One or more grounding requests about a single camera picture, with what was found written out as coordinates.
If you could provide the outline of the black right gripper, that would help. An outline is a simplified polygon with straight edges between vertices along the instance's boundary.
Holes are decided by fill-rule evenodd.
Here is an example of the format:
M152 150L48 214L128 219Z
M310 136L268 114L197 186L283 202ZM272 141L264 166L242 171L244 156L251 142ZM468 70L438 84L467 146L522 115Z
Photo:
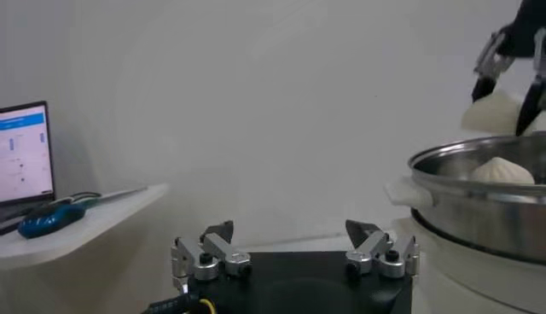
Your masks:
M514 58L532 58L535 78L526 93L515 135L521 136L540 114L545 95L545 0L523 0L514 20L493 32L475 62L477 75L471 97L476 102L490 95Z

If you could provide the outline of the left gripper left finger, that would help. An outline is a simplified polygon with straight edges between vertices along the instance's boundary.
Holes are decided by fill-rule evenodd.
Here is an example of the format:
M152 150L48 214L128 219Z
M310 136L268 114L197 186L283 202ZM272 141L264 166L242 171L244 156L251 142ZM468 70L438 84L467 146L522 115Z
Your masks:
M252 273L251 255L233 247L234 222L206 228L199 240L177 237L171 246L171 280L180 293L189 281L212 282L221 275L247 278Z

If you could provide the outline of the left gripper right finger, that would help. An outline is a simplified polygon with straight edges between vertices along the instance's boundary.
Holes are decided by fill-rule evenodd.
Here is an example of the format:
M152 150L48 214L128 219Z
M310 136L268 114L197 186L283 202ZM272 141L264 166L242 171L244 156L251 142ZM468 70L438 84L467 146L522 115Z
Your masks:
M353 249L346 252L346 274L353 280L374 268L381 276L401 279L416 276L420 268L420 248L414 236L392 238L375 224L346 220L346 232Z

